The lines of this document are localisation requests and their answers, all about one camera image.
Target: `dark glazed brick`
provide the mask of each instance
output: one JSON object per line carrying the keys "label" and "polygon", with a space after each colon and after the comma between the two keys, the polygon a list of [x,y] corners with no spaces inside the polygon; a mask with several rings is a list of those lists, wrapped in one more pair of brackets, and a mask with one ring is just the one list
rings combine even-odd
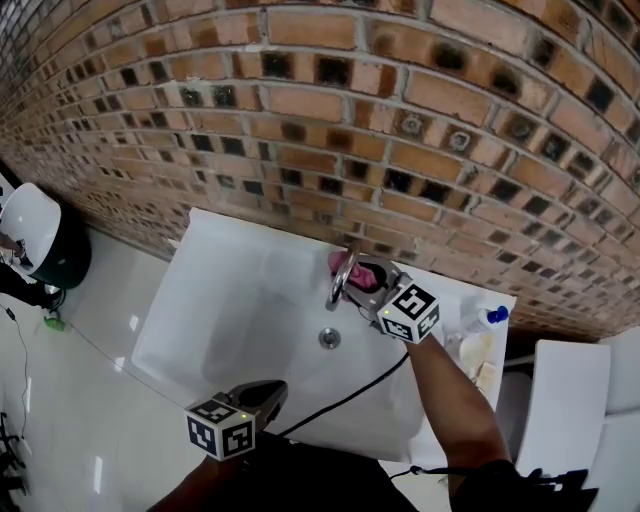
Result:
{"label": "dark glazed brick", "polygon": [[138,77],[136,72],[131,68],[124,68],[120,70],[122,75],[122,81],[126,86],[138,85]]}
{"label": "dark glazed brick", "polygon": [[532,222],[522,230],[522,234],[526,236],[535,236],[540,229],[542,229],[542,224],[539,222]]}
{"label": "dark glazed brick", "polygon": [[258,150],[260,151],[260,160],[271,160],[269,144],[266,142],[258,142]]}
{"label": "dark glazed brick", "polygon": [[303,142],[307,138],[307,129],[299,124],[283,122],[280,131],[285,139],[293,142]]}
{"label": "dark glazed brick", "polygon": [[196,149],[199,149],[200,151],[211,151],[213,153],[211,141],[206,135],[192,134],[191,140],[193,141],[193,145],[196,147]]}
{"label": "dark glazed brick", "polygon": [[97,100],[93,100],[98,112],[106,112],[107,106],[104,104],[104,100],[102,98],[98,98]]}
{"label": "dark glazed brick", "polygon": [[262,192],[262,183],[258,181],[243,181],[244,189],[249,192],[249,194],[255,194],[257,196],[262,196],[264,193]]}
{"label": "dark glazed brick", "polygon": [[598,206],[600,206],[600,201],[593,199],[592,197],[588,197],[577,206],[576,210],[578,210],[582,215],[586,215],[588,217],[596,211]]}
{"label": "dark glazed brick", "polygon": [[562,252],[565,254],[575,254],[576,252],[578,252],[580,249],[582,249],[582,247],[580,247],[577,243],[575,242],[569,242],[564,249],[562,249]]}
{"label": "dark glazed brick", "polygon": [[87,59],[84,61],[84,69],[89,76],[96,74],[96,67],[93,65],[93,61],[91,59]]}
{"label": "dark glazed brick", "polygon": [[542,215],[547,208],[549,208],[549,201],[539,196],[533,196],[523,206],[523,209],[531,215]]}
{"label": "dark glazed brick", "polygon": [[553,270],[552,268],[545,268],[542,272],[540,272],[540,275],[542,277],[546,277],[547,279],[551,279],[556,274],[557,274],[557,272],[555,270]]}
{"label": "dark glazed brick", "polygon": [[391,254],[391,251],[393,251],[393,247],[387,244],[373,244],[373,250],[379,252],[380,254]]}
{"label": "dark glazed brick", "polygon": [[342,182],[333,178],[320,178],[320,190],[327,194],[342,195]]}
{"label": "dark glazed brick", "polygon": [[629,139],[634,144],[638,143],[638,140],[640,140],[640,120],[638,118],[633,120],[631,126],[627,128],[625,135],[627,136],[627,139]]}
{"label": "dark glazed brick", "polygon": [[216,176],[216,178],[218,179],[218,183],[220,184],[221,187],[224,187],[224,188],[236,188],[236,186],[233,183],[233,178],[231,176],[226,176],[224,174],[218,174]]}
{"label": "dark glazed brick", "polygon": [[540,242],[550,247],[557,244],[560,240],[562,240],[562,235],[550,229],[540,237]]}
{"label": "dark glazed brick", "polygon": [[216,85],[212,88],[216,107],[236,107],[236,88],[233,85]]}
{"label": "dark glazed brick", "polygon": [[244,145],[242,140],[233,137],[220,137],[222,148],[230,155],[244,156]]}
{"label": "dark glazed brick", "polygon": [[293,63],[291,54],[281,52],[263,53],[262,74],[265,77],[293,80]]}
{"label": "dark glazed brick", "polygon": [[591,276],[593,276],[595,274],[595,272],[593,270],[587,269],[584,272],[582,272],[581,274],[578,274],[578,277],[581,279],[589,279]]}
{"label": "dark glazed brick", "polygon": [[507,240],[509,240],[509,238],[511,238],[509,235],[500,230],[494,231],[489,235],[489,241],[493,242],[494,244],[503,244]]}
{"label": "dark glazed brick", "polygon": [[166,82],[169,80],[169,75],[167,75],[162,62],[158,60],[150,62],[149,69],[151,69],[151,74],[153,75],[153,78],[155,78],[156,82]]}
{"label": "dark glazed brick", "polygon": [[540,37],[533,49],[531,59],[537,66],[542,69],[547,69],[556,54],[556,48],[556,44],[553,41],[545,37]]}
{"label": "dark glazed brick", "polygon": [[510,181],[498,179],[493,188],[489,191],[489,194],[506,203],[511,201],[515,195],[520,192],[520,190],[522,190],[522,187],[519,185],[511,183]]}
{"label": "dark glazed brick", "polygon": [[403,172],[387,169],[384,176],[384,186],[390,190],[396,190],[407,194],[413,183],[413,177]]}
{"label": "dark glazed brick", "polygon": [[422,140],[426,125],[426,118],[420,114],[401,109],[396,114],[396,131],[412,139]]}
{"label": "dark glazed brick", "polygon": [[296,185],[298,187],[302,185],[302,174],[294,169],[280,168],[280,178],[283,183],[288,185]]}
{"label": "dark glazed brick", "polygon": [[552,162],[559,162],[569,149],[569,142],[555,133],[550,133],[542,145],[540,154]]}
{"label": "dark glazed brick", "polygon": [[451,187],[425,180],[420,196],[436,203],[444,203],[451,193]]}
{"label": "dark glazed brick", "polygon": [[636,55],[640,57],[640,33],[636,34],[636,37],[633,38],[632,47]]}
{"label": "dark glazed brick", "polygon": [[605,226],[611,219],[613,219],[613,214],[606,208],[603,208],[593,220],[595,220],[601,226]]}
{"label": "dark glazed brick", "polygon": [[87,34],[84,37],[84,42],[87,45],[87,48],[91,51],[91,50],[95,50],[98,45],[96,44],[96,38],[93,37],[93,34]]}
{"label": "dark glazed brick", "polygon": [[626,39],[633,24],[629,16],[627,16],[615,2],[609,2],[609,9],[607,10],[605,18],[609,26],[611,26],[621,38]]}
{"label": "dark glazed brick", "polygon": [[400,254],[398,255],[398,258],[400,258],[401,260],[407,261],[415,261],[417,257],[418,255],[415,252],[411,251],[400,251]]}
{"label": "dark glazed brick", "polygon": [[185,107],[202,107],[202,96],[194,89],[180,87],[180,96]]}
{"label": "dark glazed brick", "polygon": [[464,154],[471,145],[472,135],[462,130],[456,130],[451,133],[448,140],[445,141],[447,149],[459,155]]}
{"label": "dark glazed brick", "polygon": [[525,144],[538,125],[520,114],[511,116],[505,135],[519,144]]}
{"label": "dark glazed brick", "polygon": [[351,77],[351,63],[344,59],[319,57],[316,77],[321,84],[346,87]]}
{"label": "dark glazed brick", "polygon": [[136,122],[131,114],[122,114],[124,122],[129,128],[136,128]]}
{"label": "dark glazed brick", "polygon": [[586,175],[593,170],[594,165],[591,157],[579,151],[569,163],[567,170],[579,180],[584,180]]}
{"label": "dark glazed brick", "polygon": [[151,112],[151,120],[157,128],[167,127],[167,118],[164,117],[164,114],[162,112]]}
{"label": "dark glazed brick", "polygon": [[500,254],[498,254],[498,257],[496,259],[498,261],[501,261],[502,263],[513,263],[518,259],[518,257],[515,254],[511,254],[510,252],[502,251]]}
{"label": "dark glazed brick", "polygon": [[366,181],[369,173],[369,164],[349,160],[347,162],[347,178],[357,181]]}
{"label": "dark glazed brick", "polygon": [[520,95],[518,77],[511,69],[505,67],[501,67],[493,73],[491,87],[505,96],[517,98]]}
{"label": "dark glazed brick", "polygon": [[640,188],[640,167],[635,168],[633,174],[631,175],[630,181],[633,188]]}
{"label": "dark glazed brick", "polygon": [[535,261],[530,261],[522,266],[522,270],[526,270],[527,272],[531,273],[537,272],[541,268],[542,265],[540,265],[540,263],[536,263]]}
{"label": "dark glazed brick", "polygon": [[76,64],[75,66],[73,66],[73,70],[75,71],[76,76],[78,77],[78,80],[84,80],[84,78],[86,77],[86,74],[80,64]]}
{"label": "dark glazed brick", "polygon": [[353,138],[349,132],[343,130],[329,130],[327,132],[327,148],[336,151],[349,151]]}
{"label": "dark glazed brick", "polygon": [[435,45],[431,59],[437,67],[447,71],[462,72],[467,65],[467,56],[464,51],[447,43]]}
{"label": "dark glazed brick", "polygon": [[587,103],[598,112],[605,113],[613,100],[613,91],[598,77],[593,79],[585,97]]}

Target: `black cable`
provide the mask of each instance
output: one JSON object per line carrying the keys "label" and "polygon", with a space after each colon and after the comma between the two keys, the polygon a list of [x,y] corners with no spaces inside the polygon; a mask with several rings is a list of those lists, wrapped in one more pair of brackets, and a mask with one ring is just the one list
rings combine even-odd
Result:
{"label": "black cable", "polygon": [[11,320],[13,320],[13,322],[15,322],[16,327],[18,329],[18,336],[20,337],[20,342],[22,343],[22,346],[24,348],[24,391],[22,392],[22,396],[20,397],[20,399],[22,400],[22,410],[24,414],[24,419],[22,421],[22,433],[20,434],[20,437],[24,439],[24,429],[27,428],[27,404],[24,401],[24,395],[27,394],[27,390],[29,389],[29,377],[27,375],[27,363],[29,361],[29,354],[27,352],[27,345],[25,344],[24,339],[22,338],[22,331],[20,330],[20,324],[16,319],[16,315],[13,313],[13,311],[11,311],[9,308],[5,308],[2,304],[0,304],[0,308],[4,309],[7,316]]}
{"label": "black cable", "polygon": [[334,410],[336,407],[340,407],[343,404],[346,404],[349,400],[353,400],[354,398],[356,398],[357,396],[361,395],[362,393],[364,393],[365,391],[367,391],[368,389],[372,388],[373,386],[375,386],[376,384],[379,384],[380,382],[382,382],[384,379],[386,379],[387,377],[389,377],[393,372],[395,372],[398,368],[400,368],[402,366],[402,364],[409,358],[409,353],[407,352],[405,355],[402,356],[402,358],[400,359],[400,361],[398,361],[396,364],[394,364],[391,368],[389,368],[386,372],[384,372],[382,375],[380,375],[380,377],[378,377],[376,380],[371,381],[369,384],[367,384],[366,386],[361,387],[358,391],[356,391],[355,393],[351,393],[347,398],[343,398],[342,400],[340,400],[339,402],[336,402],[332,405],[329,405],[327,407],[325,407],[324,409],[320,409],[318,412],[312,414],[311,416],[309,416],[308,418],[305,418],[304,420],[300,421],[299,423],[296,423],[293,427],[289,427],[287,430],[284,430],[283,432],[280,432],[278,434],[279,437],[284,437],[286,435],[291,434],[291,432],[293,432],[294,430],[298,430],[300,427],[306,425],[307,423],[309,423],[310,421],[315,420],[316,418],[322,416],[323,414],[328,413],[329,411]]}
{"label": "black cable", "polygon": [[392,477],[389,478],[389,480],[393,480],[395,477],[397,476],[404,476],[404,475],[408,475],[409,473],[411,473],[410,469],[407,469],[406,471],[403,471],[402,473],[396,473],[395,475],[393,475]]}

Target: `red brick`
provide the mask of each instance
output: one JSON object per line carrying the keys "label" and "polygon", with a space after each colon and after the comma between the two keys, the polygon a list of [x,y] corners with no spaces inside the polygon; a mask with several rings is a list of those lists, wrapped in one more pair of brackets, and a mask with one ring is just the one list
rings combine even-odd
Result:
{"label": "red brick", "polygon": [[593,27],[585,44],[585,51],[598,66],[618,82],[628,94],[634,95],[640,85],[640,74],[635,62],[619,47],[620,43]]}
{"label": "red brick", "polygon": [[456,249],[457,251],[468,252],[474,256],[481,256],[484,258],[490,258],[498,252],[496,247],[485,244],[480,240],[458,234],[454,235],[453,238],[449,240],[449,247]]}
{"label": "red brick", "polygon": [[454,84],[442,78],[422,73],[412,73],[406,101],[430,108],[463,121],[480,126],[487,114],[491,102],[475,91]]}
{"label": "red brick", "polygon": [[391,163],[448,181],[455,181],[460,173],[459,161],[400,142],[393,146]]}
{"label": "red brick", "polygon": [[579,98],[583,98],[587,93],[595,76],[586,64],[578,61],[571,51],[563,46],[556,48],[547,73]]}
{"label": "red brick", "polygon": [[289,146],[278,148],[278,163],[284,167],[299,167],[312,171],[335,173],[336,157],[315,151],[304,151]]}
{"label": "red brick", "polygon": [[562,37],[576,42],[580,30],[580,17],[566,0],[504,0],[506,3],[538,18],[544,25]]}
{"label": "red brick", "polygon": [[355,48],[355,19],[351,16],[270,11],[269,40],[274,44]]}
{"label": "red brick", "polygon": [[160,23],[213,11],[213,0],[159,0],[156,5]]}
{"label": "red brick", "polygon": [[324,121],[342,120],[342,98],[335,94],[272,87],[269,89],[269,105],[272,112],[293,116],[312,117]]}
{"label": "red brick", "polygon": [[416,201],[415,199],[408,199],[403,196],[384,192],[380,204],[387,210],[392,210],[397,213],[403,213],[411,217],[415,217],[420,220],[430,221],[433,220],[437,209],[431,205],[428,205],[422,201]]}
{"label": "red brick", "polygon": [[560,100],[551,116],[551,122],[598,155],[611,140],[611,134],[604,123],[587,107],[569,98]]}
{"label": "red brick", "polygon": [[522,55],[526,49],[528,26],[525,20],[480,2],[435,0],[431,18],[515,55]]}
{"label": "red brick", "polygon": [[524,155],[509,171],[509,175],[520,183],[555,198],[561,197],[571,184],[571,178],[568,174],[549,169]]}
{"label": "red brick", "polygon": [[371,28],[372,53],[383,57],[426,64],[435,36],[399,23],[376,21]]}
{"label": "red brick", "polygon": [[373,238],[378,242],[382,242],[399,249],[411,251],[415,247],[413,238],[409,235],[398,233],[397,231],[389,231],[388,229],[382,229],[377,226],[367,226],[365,235],[368,238]]}
{"label": "red brick", "polygon": [[604,236],[604,231],[594,222],[581,217],[573,219],[565,231],[587,245],[595,244]]}
{"label": "red brick", "polygon": [[625,216],[631,215],[640,204],[640,198],[617,176],[612,176],[600,195]]}
{"label": "red brick", "polygon": [[508,206],[488,201],[483,201],[476,206],[473,215],[512,231],[522,230],[529,222],[527,217],[520,212]]}

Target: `white sink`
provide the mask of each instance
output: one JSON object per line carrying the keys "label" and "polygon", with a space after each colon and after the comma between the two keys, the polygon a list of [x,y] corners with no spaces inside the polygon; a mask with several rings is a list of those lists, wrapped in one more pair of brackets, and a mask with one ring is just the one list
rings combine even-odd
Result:
{"label": "white sink", "polygon": [[[329,312],[331,278],[323,242],[192,210],[191,224],[158,289],[132,361],[176,386],[188,401],[260,379],[283,379],[289,398],[273,433],[313,414],[393,366],[404,344],[368,326],[353,304]],[[442,323],[455,329],[462,298],[483,296],[509,309],[513,297],[399,265],[441,301]],[[318,341],[325,327],[342,338]],[[435,335],[442,339],[442,329]],[[495,407],[506,325],[488,359],[497,367],[488,390]],[[410,362],[363,395],[294,432],[292,439],[370,457],[445,462],[420,405]]]}

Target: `forearm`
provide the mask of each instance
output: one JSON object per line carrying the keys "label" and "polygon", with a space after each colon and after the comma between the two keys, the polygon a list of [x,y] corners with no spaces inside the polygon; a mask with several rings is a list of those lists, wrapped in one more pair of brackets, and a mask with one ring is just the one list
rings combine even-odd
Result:
{"label": "forearm", "polygon": [[20,252],[21,250],[21,247],[17,243],[15,243],[11,239],[11,237],[5,235],[4,233],[0,233],[0,247],[15,252]]}
{"label": "forearm", "polygon": [[491,406],[456,366],[438,341],[429,336],[407,343],[422,406],[450,467],[477,467],[509,460]]}
{"label": "forearm", "polygon": [[212,498],[236,478],[241,465],[241,457],[224,463],[205,457],[202,463],[189,473],[178,487],[151,507],[148,512],[213,511]]}

